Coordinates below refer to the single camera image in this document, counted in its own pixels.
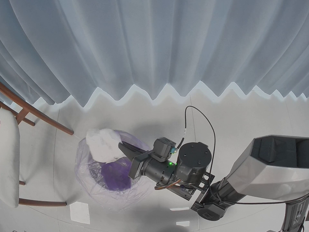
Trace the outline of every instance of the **wooden chair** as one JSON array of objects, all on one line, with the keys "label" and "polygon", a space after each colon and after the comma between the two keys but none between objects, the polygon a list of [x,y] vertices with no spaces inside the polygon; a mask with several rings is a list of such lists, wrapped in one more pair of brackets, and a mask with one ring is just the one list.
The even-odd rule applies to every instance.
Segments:
[{"label": "wooden chair", "polygon": [[19,198],[20,135],[18,119],[12,112],[0,108],[0,199],[11,207],[18,204],[31,206],[66,206],[66,202],[38,201]]},{"label": "wooden chair", "polygon": [[21,121],[24,121],[27,124],[34,126],[34,122],[32,122],[29,119],[25,118],[25,116],[28,113],[31,113],[31,114],[35,115],[36,117],[44,120],[48,124],[50,124],[50,125],[58,128],[58,129],[60,129],[60,130],[62,130],[64,132],[66,132],[66,133],[68,133],[70,135],[73,135],[74,132],[72,130],[70,130],[67,127],[63,126],[62,124],[56,122],[55,120],[49,118],[48,116],[43,114],[41,111],[39,111],[36,108],[34,108],[33,106],[31,106],[29,103],[25,102],[19,96],[17,96],[12,91],[10,91],[1,82],[0,82],[0,92],[23,108],[19,113],[17,113],[16,111],[12,110],[10,107],[8,107],[5,104],[3,104],[2,102],[0,102],[0,108],[4,108],[6,110],[9,110],[16,117],[18,125],[19,125],[19,123]]}]

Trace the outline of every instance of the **white chair cushion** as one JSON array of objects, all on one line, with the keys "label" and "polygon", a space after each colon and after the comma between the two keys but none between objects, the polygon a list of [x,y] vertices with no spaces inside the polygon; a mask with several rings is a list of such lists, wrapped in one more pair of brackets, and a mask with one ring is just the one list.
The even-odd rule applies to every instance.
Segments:
[{"label": "white chair cushion", "polygon": [[16,118],[0,108],[0,199],[11,207],[19,201],[19,140]]}]

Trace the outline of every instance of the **cylindrical motor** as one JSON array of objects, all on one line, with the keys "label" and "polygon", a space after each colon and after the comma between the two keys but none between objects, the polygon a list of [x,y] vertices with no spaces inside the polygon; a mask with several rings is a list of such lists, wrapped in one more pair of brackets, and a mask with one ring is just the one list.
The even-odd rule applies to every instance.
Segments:
[{"label": "cylindrical motor", "polygon": [[198,143],[187,143],[179,149],[176,176],[184,184],[196,184],[203,178],[211,162],[208,146]]}]

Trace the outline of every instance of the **translucent purple plastic bag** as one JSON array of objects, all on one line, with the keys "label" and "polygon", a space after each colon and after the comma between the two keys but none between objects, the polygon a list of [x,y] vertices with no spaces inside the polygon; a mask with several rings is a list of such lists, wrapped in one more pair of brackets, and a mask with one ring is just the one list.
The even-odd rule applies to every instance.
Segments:
[{"label": "translucent purple plastic bag", "polygon": [[[122,141],[143,150],[150,150],[143,141],[125,131],[117,131]],[[128,177],[131,161],[127,157],[110,163],[92,159],[86,139],[77,147],[75,174],[85,191],[102,207],[120,211],[141,201],[154,190],[154,184],[145,176],[135,180]]]}]

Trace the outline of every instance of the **blue-gray curtain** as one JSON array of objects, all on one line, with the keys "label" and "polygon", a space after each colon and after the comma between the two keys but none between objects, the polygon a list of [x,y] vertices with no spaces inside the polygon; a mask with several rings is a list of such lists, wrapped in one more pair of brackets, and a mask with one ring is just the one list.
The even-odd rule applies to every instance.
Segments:
[{"label": "blue-gray curtain", "polygon": [[309,96],[309,0],[0,0],[0,81],[30,103],[84,106],[136,84],[201,80]]}]

